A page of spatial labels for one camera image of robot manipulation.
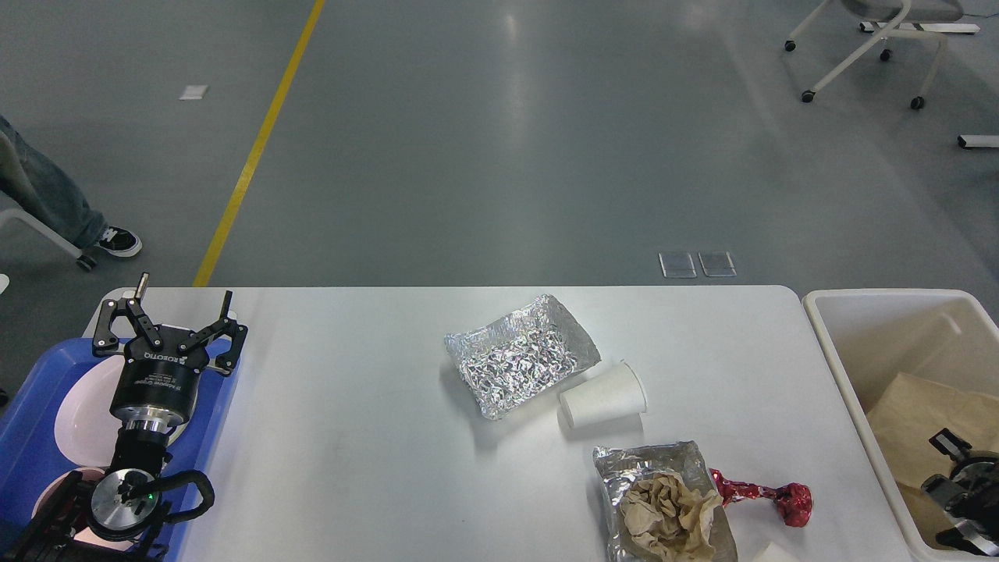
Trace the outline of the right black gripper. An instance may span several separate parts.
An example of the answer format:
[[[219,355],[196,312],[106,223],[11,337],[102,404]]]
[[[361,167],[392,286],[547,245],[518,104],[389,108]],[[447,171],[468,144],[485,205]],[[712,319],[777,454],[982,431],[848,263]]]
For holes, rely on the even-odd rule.
[[[998,555],[997,460],[969,458],[972,446],[948,428],[928,439],[955,466],[950,476],[934,475],[921,490],[941,508],[951,527],[936,534],[938,544],[975,555]]]

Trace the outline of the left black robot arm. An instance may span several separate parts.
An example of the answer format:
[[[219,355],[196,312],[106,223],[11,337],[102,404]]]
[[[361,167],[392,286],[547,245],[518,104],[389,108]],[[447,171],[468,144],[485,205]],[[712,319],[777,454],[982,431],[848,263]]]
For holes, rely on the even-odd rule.
[[[132,296],[103,301],[91,340],[103,364],[122,360],[108,406],[120,427],[102,477],[88,482],[75,468],[23,527],[3,525],[4,561],[160,561],[170,548],[160,535],[214,505],[209,477],[183,468],[170,438],[195,416],[203,374],[236,371],[247,327],[232,316],[231,291],[200,330],[153,323],[147,284],[143,274]]]

